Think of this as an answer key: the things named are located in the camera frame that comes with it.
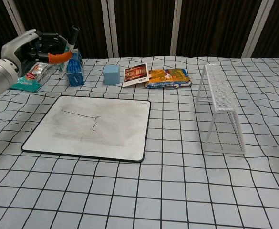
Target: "blue cube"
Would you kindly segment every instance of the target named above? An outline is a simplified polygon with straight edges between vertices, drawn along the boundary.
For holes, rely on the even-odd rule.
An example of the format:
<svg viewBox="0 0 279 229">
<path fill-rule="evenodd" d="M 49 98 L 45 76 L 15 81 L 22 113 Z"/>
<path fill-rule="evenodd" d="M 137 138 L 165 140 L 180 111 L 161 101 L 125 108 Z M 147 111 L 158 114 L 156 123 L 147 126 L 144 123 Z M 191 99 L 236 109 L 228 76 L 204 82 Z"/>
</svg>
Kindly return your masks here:
<svg viewBox="0 0 279 229">
<path fill-rule="evenodd" d="M 103 71 L 105 85 L 120 84 L 120 71 L 117 65 L 106 65 Z"/>
</svg>

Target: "small whiteboard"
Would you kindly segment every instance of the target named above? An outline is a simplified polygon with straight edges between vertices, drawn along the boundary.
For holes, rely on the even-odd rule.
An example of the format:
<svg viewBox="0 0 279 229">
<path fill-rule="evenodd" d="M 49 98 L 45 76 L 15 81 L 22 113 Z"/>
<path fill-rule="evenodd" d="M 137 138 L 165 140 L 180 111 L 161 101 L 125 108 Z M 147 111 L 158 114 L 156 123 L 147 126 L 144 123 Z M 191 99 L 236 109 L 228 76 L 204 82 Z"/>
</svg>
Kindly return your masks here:
<svg viewBox="0 0 279 229">
<path fill-rule="evenodd" d="M 141 162 L 150 106 L 149 101 L 61 96 L 22 150 Z"/>
</svg>

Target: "gray robot arm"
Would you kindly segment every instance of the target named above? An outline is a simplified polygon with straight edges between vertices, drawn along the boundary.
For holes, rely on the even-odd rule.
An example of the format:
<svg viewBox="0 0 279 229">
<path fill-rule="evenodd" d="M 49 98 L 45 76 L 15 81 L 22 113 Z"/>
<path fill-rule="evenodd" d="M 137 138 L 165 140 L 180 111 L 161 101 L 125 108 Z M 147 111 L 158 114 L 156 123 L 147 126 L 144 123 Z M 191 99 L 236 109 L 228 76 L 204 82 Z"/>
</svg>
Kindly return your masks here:
<svg viewBox="0 0 279 229">
<path fill-rule="evenodd" d="M 0 94 L 24 76 L 37 61 L 62 63 L 72 54 L 64 53 L 66 39 L 57 33 L 29 30 L 3 45 L 0 59 Z"/>
</svg>

